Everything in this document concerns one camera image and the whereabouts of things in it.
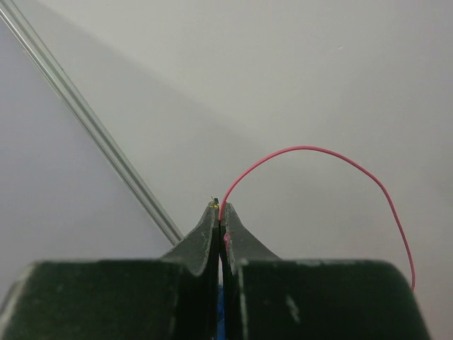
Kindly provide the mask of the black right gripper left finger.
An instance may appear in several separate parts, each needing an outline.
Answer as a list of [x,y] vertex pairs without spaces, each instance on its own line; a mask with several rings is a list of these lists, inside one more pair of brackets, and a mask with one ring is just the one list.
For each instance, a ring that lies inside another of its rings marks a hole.
[[214,339],[219,203],[157,259],[38,261],[1,306],[2,339]]

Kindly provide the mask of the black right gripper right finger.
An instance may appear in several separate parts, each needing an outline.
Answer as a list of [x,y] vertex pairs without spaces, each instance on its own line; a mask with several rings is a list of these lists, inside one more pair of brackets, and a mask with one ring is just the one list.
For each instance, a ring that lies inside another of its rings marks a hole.
[[429,339],[412,290],[385,261],[284,260],[227,204],[221,224],[228,339]]

